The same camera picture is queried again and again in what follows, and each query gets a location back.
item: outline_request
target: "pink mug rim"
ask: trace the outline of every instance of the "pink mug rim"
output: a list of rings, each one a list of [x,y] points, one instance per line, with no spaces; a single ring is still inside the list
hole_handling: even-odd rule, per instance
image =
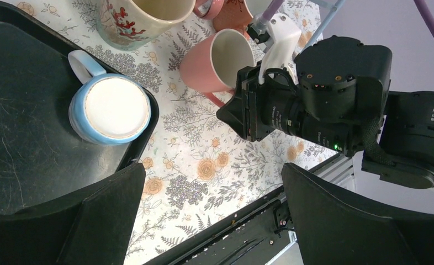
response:
[[[225,0],[212,0],[212,3],[210,4],[209,10],[207,12],[202,13],[199,11],[199,6],[196,3],[194,6],[193,12],[196,16],[202,18],[202,19],[214,19],[217,17],[217,15],[222,10],[222,7],[224,6]]]

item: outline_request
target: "tray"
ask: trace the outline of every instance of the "tray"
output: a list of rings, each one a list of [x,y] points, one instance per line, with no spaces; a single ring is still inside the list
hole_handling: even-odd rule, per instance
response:
[[[158,121],[135,141],[82,141],[67,112],[80,88],[67,54],[81,49],[18,8],[0,2],[0,214],[11,214],[99,181],[138,159]],[[105,63],[110,73],[118,73]]]

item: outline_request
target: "cup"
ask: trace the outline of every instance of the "cup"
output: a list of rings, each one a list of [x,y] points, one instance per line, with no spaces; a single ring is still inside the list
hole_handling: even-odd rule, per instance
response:
[[[222,107],[224,103],[212,93],[232,91],[238,71],[246,66],[256,66],[251,45],[238,31],[224,29],[192,47],[179,73],[186,86]]]
[[[236,29],[245,32],[253,17],[263,13],[272,0],[227,0],[213,20],[216,31]]]
[[[143,88],[127,76],[107,73],[85,51],[72,51],[67,58],[83,84],[69,106],[74,131],[99,145],[121,145],[139,137],[151,116]]]
[[[135,50],[184,21],[196,0],[100,0],[100,36],[119,50]]]
[[[224,6],[225,0],[196,0],[194,14],[202,19],[214,19]]]

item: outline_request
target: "tablecloth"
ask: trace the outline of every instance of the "tablecloth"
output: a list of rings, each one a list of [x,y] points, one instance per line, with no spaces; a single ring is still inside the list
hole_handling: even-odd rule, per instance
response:
[[[140,49],[123,52],[98,35],[96,1],[6,2],[138,81],[158,101],[160,120],[139,161],[147,177],[144,190],[138,191],[142,201],[125,264],[143,264],[276,189],[282,185],[283,163],[312,168],[335,154],[280,131],[261,142],[243,141],[215,117],[216,106],[183,84],[180,60],[214,32],[208,20],[191,15]],[[287,0],[281,11],[303,31],[300,51],[320,24],[318,6]],[[263,52],[251,45],[260,60]]]

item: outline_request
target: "black cable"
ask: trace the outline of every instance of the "black cable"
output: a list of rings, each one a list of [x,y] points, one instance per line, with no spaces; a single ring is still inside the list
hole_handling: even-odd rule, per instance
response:
[[[281,227],[281,228],[277,229],[276,231],[274,231],[274,234],[278,234],[284,230],[295,232],[295,228]]]

